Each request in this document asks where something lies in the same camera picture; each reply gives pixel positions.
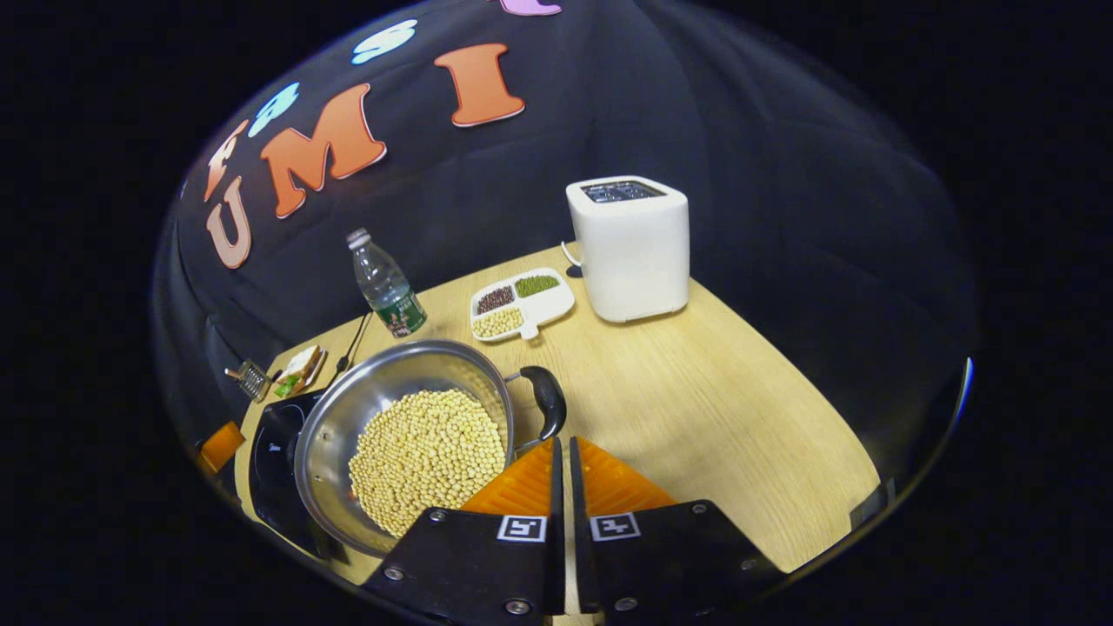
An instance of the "white toaster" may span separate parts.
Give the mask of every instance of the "white toaster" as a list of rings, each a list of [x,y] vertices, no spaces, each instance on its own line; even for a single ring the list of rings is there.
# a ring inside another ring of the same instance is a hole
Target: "white toaster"
[[[687,196],[640,176],[583,180],[564,192],[600,317],[628,322],[688,303]]]

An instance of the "black fabric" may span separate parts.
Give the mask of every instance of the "black fabric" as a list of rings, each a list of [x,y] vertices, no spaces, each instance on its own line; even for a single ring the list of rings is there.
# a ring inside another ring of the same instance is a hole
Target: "black fabric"
[[[976,341],[974,277],[939,179],[858,91],[745,23],[664,0],[563,8],[545,19],[496,2],[405,9],[278,78],[214,134],[170,207],[154,276],[159,376],[187,442],[244,412],[224,368],[269,363],[366,311],[349,231],[366,227],[421,291],[571,239],[564,186],[637,174],[688,195],[692,276],[830,400],[883,478],[907,462]],[[410,41],[351,65],[356,43],[410,18]],[[452,80],[433,59],[485,42],[509,47],[502,72],[525,111],[456,128]],[[295,105],[239,136],[203,202],[213,153],[294,81]],[[322,106],[359,82],[386,157],[326,177],[276,218],[259,150],[287,127],[312,134]],[[229,271],[205,221],[236,176],[253,246]]]

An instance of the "plastic water bottle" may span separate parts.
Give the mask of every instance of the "plastic water bottle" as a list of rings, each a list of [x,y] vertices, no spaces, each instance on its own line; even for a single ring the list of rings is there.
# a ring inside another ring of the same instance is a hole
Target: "plastic water bottle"
[[[348,235],[347,244],[359,291],[391,334],[401,338],[420,329],[425,323],[425,310],[398,264],[371,243],[371,235],[363,228]]]

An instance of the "bottle cap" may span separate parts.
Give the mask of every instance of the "bottle cap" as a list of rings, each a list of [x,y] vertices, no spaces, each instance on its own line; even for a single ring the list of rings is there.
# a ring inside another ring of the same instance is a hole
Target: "bottle cap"
[[[366,228],[357,228],[352,231],[347,238],[348,250],[355,250],[365,243],[371,241],[371,235],[367,234]]]

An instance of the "sandwich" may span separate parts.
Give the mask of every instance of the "sandwich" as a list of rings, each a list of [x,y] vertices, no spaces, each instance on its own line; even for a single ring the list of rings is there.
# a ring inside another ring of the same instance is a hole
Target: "sandwich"
[[[311,345],[295,354],[283,370],[282,378],[275,381],[278,385],[275,388],[275,395],[286,398],[305,389],[309,376],[321,362],[322,354],[319,345]]]

